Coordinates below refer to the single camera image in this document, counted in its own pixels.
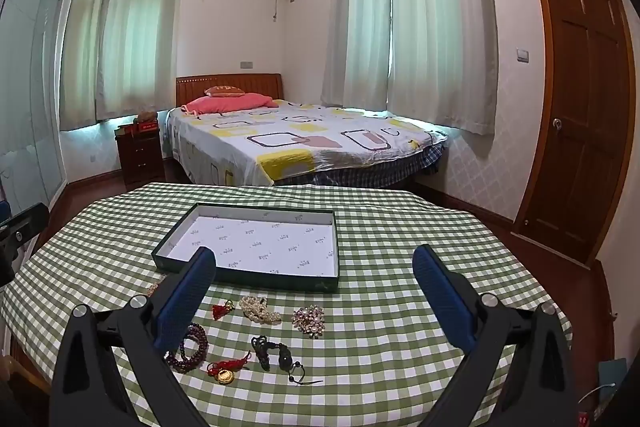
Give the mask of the pink pillow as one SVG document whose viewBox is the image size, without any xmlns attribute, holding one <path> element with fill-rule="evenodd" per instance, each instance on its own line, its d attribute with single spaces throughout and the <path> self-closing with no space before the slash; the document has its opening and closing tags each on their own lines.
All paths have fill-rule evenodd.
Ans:
<svg viewBox="0 0 640 427">
<path fill-rule="evenodd" d="M 259 93 L 245 93 L 233 98 L 214 98 L 213 96 L 201 96 L 184 104 L 181 109 L 191 115 L 223 114 L 239 112 L 261 107 L 273 108 L 278 104 L 270 96 Z"/>
</svg>

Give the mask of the brown wooden door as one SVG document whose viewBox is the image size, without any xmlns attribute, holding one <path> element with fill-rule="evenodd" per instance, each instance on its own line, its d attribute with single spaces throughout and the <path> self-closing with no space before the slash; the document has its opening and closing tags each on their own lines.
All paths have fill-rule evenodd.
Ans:
<svg viewBox="0 0 640 427">
<path fill-rule="evenodd" d="M 544 101 L 515 231 L 591 265 L 622 195 L 636 69 L 623 0 L 540 0 Z"/>
</svg>

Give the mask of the left white curtains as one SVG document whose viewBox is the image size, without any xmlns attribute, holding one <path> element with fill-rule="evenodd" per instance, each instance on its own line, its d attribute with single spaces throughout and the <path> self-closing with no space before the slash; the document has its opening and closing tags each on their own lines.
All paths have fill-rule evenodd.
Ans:
<svg viewBox="0 0 640 427">
<path fill-rule="evenodd" d="M 179 3 L 70 0 L 62 49 L 62 130 L 174 106 Z"/>
</svg>

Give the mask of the bed with patterned quilt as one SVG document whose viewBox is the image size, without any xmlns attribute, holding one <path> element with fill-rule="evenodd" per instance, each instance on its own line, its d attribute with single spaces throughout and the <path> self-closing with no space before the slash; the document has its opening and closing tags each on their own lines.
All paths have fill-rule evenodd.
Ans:
<svg viewBox="0 0 640 427">
<path fill-rule="evenodd" d="M 172 157 L 196 184 L 390 187 L 434 171 L 442 132 L 386 113 L 295 104 L 166 118 Z"/>
</svg>

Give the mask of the red patterned cushion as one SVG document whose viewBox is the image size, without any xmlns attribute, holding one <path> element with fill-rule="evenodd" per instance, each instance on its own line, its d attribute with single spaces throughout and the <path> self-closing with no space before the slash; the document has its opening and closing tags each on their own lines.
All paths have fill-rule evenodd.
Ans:
<svg viewBox="0 0 640 427">
<path fill-rule="evenodd" d="M 207 88 L 204 91 L 206 96 L 209 98 L 239 98 L 240 96 L 244 96 L 245 92 L 234 86 L 212 86 Z"/>
</svg>

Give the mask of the white curtains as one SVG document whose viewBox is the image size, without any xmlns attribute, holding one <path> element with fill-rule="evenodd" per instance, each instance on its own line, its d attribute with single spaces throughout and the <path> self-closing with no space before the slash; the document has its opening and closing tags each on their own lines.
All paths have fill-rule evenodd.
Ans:
<svg viewBox="0 0 640 427">
<path fill-rule="evenodd" d="M 321 101 L 495 131 L 494 0 L 332 0 Z"/>
<path fill-rule="evenodd" d="M 62 49 L 62 130 L 174 106 L 179 3 L 70 0 Z"/>
</svg>

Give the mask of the right white curtains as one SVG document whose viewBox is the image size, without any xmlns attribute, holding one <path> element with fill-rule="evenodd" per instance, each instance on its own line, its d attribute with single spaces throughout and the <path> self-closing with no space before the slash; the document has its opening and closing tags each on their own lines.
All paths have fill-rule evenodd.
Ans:
<svg viewBox="0 0 640 427">
<path fill-rule="evenodd" d="M 495 131 L 494 0 L 332 0 L 321 101 Z"/>
</svg>

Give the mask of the red knot gold pendant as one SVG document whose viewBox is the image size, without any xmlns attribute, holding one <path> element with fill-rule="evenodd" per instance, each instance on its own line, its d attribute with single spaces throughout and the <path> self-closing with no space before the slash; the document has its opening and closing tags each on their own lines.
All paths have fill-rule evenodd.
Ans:
<svg viewBox="0 0 640 427">
<path fill-rule="evenodd" d="M 252 352 L 247 352 L 243 358 L 209 363 L 206 369 L 207 375 L 213 377 L 218 384 L 230 385 L 235 379 L 235 374 L 244 369 L 251 358 Z"/>
</svg>

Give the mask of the dark green jewelry tray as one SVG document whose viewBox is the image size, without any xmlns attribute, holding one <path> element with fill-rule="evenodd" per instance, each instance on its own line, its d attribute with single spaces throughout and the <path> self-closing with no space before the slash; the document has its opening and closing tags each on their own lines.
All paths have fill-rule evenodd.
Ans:
<svg viewBox="0 0 640 427">
<path fill-rule="evenodd" d="M 177 273 L 196 251 L 216 259 L 215 281 L 245 287 L 334 293 L 340 277 L 331 210 L 198 202 L 152 251 L 158 269 Z"/>
</svg>

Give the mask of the red tassel bead charm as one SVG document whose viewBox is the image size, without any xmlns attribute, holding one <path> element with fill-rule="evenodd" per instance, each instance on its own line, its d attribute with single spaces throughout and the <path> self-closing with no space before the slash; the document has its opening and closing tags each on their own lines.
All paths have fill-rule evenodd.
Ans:
<svg viewBox="0 0 640 427">
<path fill-rule="evenodd" d="M 215 321 L 225 317 L 235 309 L 235 305 L 232 300 L 227 300 L 223 305 L 213 305 L 212 315 Z"/>
</svg>

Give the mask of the wooden headboard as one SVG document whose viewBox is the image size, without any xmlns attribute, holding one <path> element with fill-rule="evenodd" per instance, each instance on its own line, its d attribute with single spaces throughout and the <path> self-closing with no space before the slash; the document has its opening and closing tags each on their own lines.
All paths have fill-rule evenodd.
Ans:
<svg viewBox="0 0 640 427">
<path fill-rule="evenodd" d="M 175 81 L 176 105 L 184 105 L 205 94 L 216 86 L 230 86 L 245 92 L 255 92 L 271 96 L 276 100 L 284 98 L 282 76 L 280 74 L 215 74 L 178 77 Z"/>
</svg>

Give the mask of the dark wooden nightstand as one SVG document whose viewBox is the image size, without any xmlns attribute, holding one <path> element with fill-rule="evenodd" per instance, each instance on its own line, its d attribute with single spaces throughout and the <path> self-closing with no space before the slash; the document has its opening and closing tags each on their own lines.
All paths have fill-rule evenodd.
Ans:
<svg viewBox="0 0 640 427">
<path fill-rule="evenodd" d="M 127 185 L 165 179 L 157 122 L 125 124 L 114 131 L 122 179 Z"/>
</svg>

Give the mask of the glass wardrobe door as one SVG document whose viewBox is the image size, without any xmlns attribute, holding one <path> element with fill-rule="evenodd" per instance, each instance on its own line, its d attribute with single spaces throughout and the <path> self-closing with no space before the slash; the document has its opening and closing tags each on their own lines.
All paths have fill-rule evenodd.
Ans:
<svg viewBox="0 0 640 427">
<path fill-rule="evenodd" d="M 54 99 L 61 4 L 1 3 L 1 193 L 14 213 L 50 205 L 64 181 Z"/>
</svg>

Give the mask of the items on nightstand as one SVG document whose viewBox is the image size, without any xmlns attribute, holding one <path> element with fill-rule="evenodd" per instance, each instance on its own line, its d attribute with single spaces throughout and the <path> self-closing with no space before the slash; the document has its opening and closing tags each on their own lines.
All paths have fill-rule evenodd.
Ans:
<svg viewBox="0 0 640 427">
<path fill-rule="evenodd" d="M 116 136 L 137 135 L 142 132 L 151 132 L 160 129 L 156 112 L 142 112 L 134 117 L 131 124 L 118 127 L 114 133 Z"/>
</svg>

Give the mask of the green checkered tablecloth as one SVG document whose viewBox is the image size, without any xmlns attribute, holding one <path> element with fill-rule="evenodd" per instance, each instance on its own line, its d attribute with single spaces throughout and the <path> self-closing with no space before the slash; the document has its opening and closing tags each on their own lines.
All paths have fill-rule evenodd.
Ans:
<svg viewBox="0 0 640 427">
<path fill-rule="evenodd" d="M 333 294 L 270 291 L 271 309 L 290 315 L 316 305 L 326 317 L 319 339 L 290 322 L 260 326 L 234 312 L 214 320 L 218 303 L 245 289 L 211 287 L 196 319 L 206 329 L 210 361 L 241 358 L 264 335 L 303 363 L 302 385 L 256 361 L 223 386 L 204 369 L 180 385 L 213 426 L 416 425 L 462 359 L 450 346 L 412 273 L 416 247 L 432 246 L 448 268 L 479 293 L 534 309 L 549 294 L 511 251 L 469 213 L 437 207 L 408 192 L 328 186 L 221 187 L 151 183 L 81 210 L 4 288 L 1 315 L 39 373 L 51 377 L 70 312 L 122 307 L 160 278 L 155 246 L 194 205 L 330 210 L 337 224 L 340 279 Z"/>
</svg>

